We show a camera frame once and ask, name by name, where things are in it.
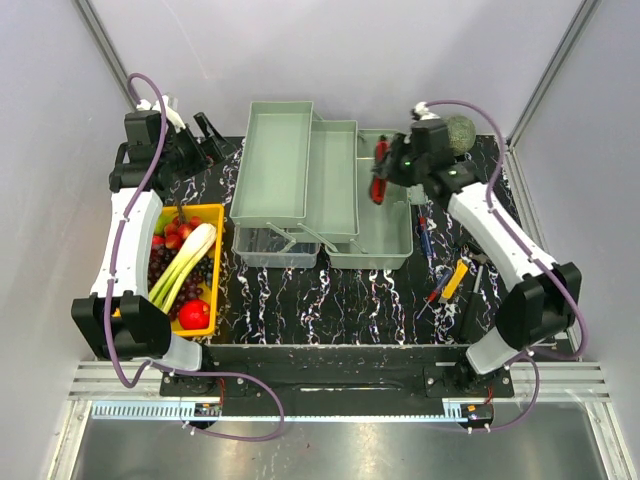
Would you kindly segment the red black utility tool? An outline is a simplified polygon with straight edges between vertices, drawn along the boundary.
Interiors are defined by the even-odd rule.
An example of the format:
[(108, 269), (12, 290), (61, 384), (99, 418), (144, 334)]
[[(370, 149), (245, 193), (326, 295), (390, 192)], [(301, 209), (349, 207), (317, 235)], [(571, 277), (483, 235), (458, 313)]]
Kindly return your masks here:
[(370, 199), (376, 205), (384, 202), (387, 179), (382, 176), (381, 167), (389, 150), (389, 141), (385, 135), (380, 135), (374, 149), (374, 168), (372, 170), (372, 179), (369, 186)]

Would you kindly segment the blue red screwdriver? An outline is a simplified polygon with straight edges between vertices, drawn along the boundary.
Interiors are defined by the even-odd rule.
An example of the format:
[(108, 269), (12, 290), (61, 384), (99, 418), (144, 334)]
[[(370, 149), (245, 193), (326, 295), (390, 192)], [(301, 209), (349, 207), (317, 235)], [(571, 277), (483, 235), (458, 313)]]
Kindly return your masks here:
[(424, 256), (427, 259), (432, 259), (434, 253), (433, 253), (433, 247), (432, 247), (430, 236), (429, 236), (428, 224), (425, 217), (422, 215), (418, 216), (417, 230), (420, 238), (421, 249)]

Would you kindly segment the translucent green tool box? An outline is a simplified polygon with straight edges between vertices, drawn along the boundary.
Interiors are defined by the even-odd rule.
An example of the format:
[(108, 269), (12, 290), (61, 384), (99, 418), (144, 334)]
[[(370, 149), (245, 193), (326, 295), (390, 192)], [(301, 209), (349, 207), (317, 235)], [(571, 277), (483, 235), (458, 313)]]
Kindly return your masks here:
[(229, 217), (233, 252), (253, 268), (398, 270), (413, 253), (406, 189), (369, 196), (376, 148), (389, 129), (324, 120), (310, 101), (255, 101)]

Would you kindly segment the yellow utility knife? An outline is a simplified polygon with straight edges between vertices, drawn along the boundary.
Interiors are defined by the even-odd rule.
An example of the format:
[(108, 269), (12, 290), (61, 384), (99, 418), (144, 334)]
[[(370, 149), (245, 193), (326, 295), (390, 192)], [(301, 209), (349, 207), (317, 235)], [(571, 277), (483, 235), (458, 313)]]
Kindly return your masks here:
[(456, 268), (451, 278), (442, 290), (440, 297), (440, 300), (442, 302), (448, 302), (454, 296), (457, 288), (464, 280), (464, 277), (467, 275), (468, 271), (468, 262), (463, 259), (459, 259), (456, 263)]

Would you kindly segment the small red screwdriver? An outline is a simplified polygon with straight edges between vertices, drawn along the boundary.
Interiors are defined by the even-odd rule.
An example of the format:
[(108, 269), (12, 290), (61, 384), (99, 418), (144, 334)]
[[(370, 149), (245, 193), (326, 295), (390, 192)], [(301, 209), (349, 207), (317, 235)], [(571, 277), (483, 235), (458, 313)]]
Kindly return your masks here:
[(416, 316), (417, 319), (420, 319), (426, 313), (427, 309), (431, 306), (431, 304), (442, 294), (442, 291), (445, 289), (445, 287), (449, 283), (452, 276), (453, 276), (453, 271), (451, 269), (447, 269), (441, 275), (441, 277), (437, 281), (437, 284), (434, 290), (428, 295), (424, 306), (417, 314)]

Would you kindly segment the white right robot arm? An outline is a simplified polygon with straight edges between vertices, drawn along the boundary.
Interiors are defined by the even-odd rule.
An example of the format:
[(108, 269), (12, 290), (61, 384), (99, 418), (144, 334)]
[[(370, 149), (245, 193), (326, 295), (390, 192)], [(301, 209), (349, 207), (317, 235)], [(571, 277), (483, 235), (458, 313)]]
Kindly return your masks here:
[(503, 368), (531, 359), (541, 341), (585, 325), (578, 306), (582, 275), (575, 264), (558, 263), (506, 212), (493, 193), (499, 167), (483, 182), (471, 163), (456, 159), (446, 122), (433, 112), (434, 105), (413, 107), (409, 133), (393, 137), (372, 174), (402, 187), (421, 186), (471, 234), (508, 290), (493, 327), (445, 376), (446, 384), (475, 396)]

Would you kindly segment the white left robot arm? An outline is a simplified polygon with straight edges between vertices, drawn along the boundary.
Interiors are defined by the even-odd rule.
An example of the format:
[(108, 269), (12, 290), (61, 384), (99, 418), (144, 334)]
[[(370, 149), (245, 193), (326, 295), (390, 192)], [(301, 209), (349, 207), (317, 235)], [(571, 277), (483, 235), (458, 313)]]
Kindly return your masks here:
[(168, 97), (140, 101), (124, 117), (126, 139), (108, 178), (111, 223), (98, 275), (88, 296), (71, 305), (71, 317), (93, 354), (110, 362), (121, 385), (134, 388), (144, 371), (182, 374), (193, 394), (213, 390), (217, 372), (203, 349), (173, 332), (167, 313), (154, 305), (147, 284), (153, 230), (171, 183), (226, 160), (226, 139), (202, 112), (201, 133)]

